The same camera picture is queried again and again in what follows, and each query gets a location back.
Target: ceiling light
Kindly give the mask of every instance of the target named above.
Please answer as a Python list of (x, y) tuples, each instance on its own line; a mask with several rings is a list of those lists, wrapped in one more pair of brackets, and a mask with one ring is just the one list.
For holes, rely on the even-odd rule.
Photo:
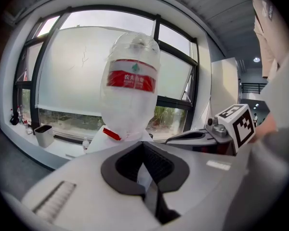
[(255, 63), (260, 62), (260, 58), (259, 58), (259, 57), (255, 57), (254, 62), (255, 62)]

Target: window frame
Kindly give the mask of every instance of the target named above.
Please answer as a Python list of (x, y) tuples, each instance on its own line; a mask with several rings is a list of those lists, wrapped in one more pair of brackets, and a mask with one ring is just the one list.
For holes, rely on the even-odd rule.
[[(124, 6), (116, 6), (116, 5), (85, 5), (85, 6), (79, 6), (79, 7), (74, 7), (74, 8), (68, 7), (65, 10), (61, 10), (56, 13), (45, 16), (43, 18), (40, 18), (36, 22), (36, 24), (33, 26), (31, 32), (29, 33), (24, 43), (24, 46), (22, 48), (21, 54), (18, 59), (15, 76), (14, 76), (14, 83), (13, 83), (13, 113), (14, 114), (17, 113), (17, 104), (19, 101), (18, 94), (21, 93), (22, 89), (29, 89), (30, 90), (31, 126), (33, 130), (40, 126), (39, 109), (38, 107), (36, 107), (35, 103), (37, 99), (37, 89), (38, 89), (37, 85), (38, 85), (39, 69), (40, 69), (43, 56), (47, 50), (48, 44), (52, 40), (54, 33), (60, 29), (60, 27), (65, 22), (65, 20), (70, 16), (70, 14), (73, 12), (87, 11), (87, 10), (111, 10), (111, 11), (118, 11), (118, 12), (124, 12), (124, 13), (131, 13), (131, 14), (142, 16), (142, 17), (145, 17), (154, 21), (152, 35), (153, 35), (154, 40), (158, 43), (160, 50), (165, 51), (169, 53), (170, 55), (173, 55), (192, 66), (191, 85), (189, 87), (189, 92), (188, 92), (188, 97), (190, 98), (191, 102), (158, 96), (156, 106), (187, 110), (184, 131), (190, 130), (193, 117), (194, 117), (195, 106), (196, 106), (196, 101), (197, 101), (197, 90), (198, 90), (198, 76), (199, 76), (198, 73), (199, 73), (199, 59), (200, 58), (199, 58), (197, 39), (191, 37), (189, 34), (187, 34), (185, 31), (183, 31), (182, 29), (180, 29), (173, 23), (170, 23), (167, 20), (161, 18), (159, 14), (154, 15), (154, 14), (144, 12), (138, 9), (133, 9), (133, 8), (124, 7)], [(46, 21), (56, 16), (59, 16), (59, 18), (54, 23), (51, 30), (46, 34), (43, 34), (37, 37), (42, 27), (45, 25)], [(171, 30), (174, 30), (175, 32), (182, 35), (183, 37), (187, 38), (189, 42), (194, 43), (197, 47), (198, 62), (195, 61), (192, 57), (178, 50), (177, 48), (159, 40), (158, 36), (159, 36), (160, 24), (163, 24), (169, 27)], [(43, 42), (43, 44), (39, 51), (37, 60), (35, 62), (31, 81), (17, 81), (17, 72), (20, 67), (21, 58), (24, 52), (27, 50), (28, 47), (41, 43), (41, 42)], [(56, 132), (55, 132), (55, 137), (66, 140), (66, 141), (70, 141), (70, 142), (76, 142), (76, 143), (82, 143), (82, 140), (83, 140), (83, 138), (80, 138), (77, 136), (72, 136), (69, 134), (65, 135), (65, 134), (56, 133)]]

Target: window sill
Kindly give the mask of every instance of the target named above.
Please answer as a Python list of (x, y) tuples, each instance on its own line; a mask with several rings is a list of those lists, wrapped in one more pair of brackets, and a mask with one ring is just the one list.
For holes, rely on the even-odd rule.
[(21, 124), (17, 124), (16, 126), (9, 124), (8, 126), (14, 132), (16, 132), (19, 136), (26, 139), (29, 143), (37, 146), (41, 150), (47, 151), (56, 156), (71, 160), (75, 157), (78, 157), (84, 154), (81, 145), (59, 140), (56, 138), (54, 139), (54, 142), (51, 145), (49, 145), (47, 148), (43, 148), (39, 146), (38, 140), (35, 137), (35, 135), (33, 135), (33, 133), (31, 134), (26, 133), (25, 126)]

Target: floor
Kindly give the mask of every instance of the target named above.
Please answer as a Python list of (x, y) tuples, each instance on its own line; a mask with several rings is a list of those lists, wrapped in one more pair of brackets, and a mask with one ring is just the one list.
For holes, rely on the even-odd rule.
[(0, 190), (21, 200), (40, 179), (51, 173), (16, 148), (0, 130)]

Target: white cube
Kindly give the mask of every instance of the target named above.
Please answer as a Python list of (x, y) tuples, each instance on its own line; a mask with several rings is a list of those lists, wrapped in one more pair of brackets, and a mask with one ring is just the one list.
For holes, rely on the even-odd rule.
[(255, 135), (256, 129), (247, 104), (234, 104), (216, 115), (218, 124), (222, 124), (232, 137), (236, 153)]

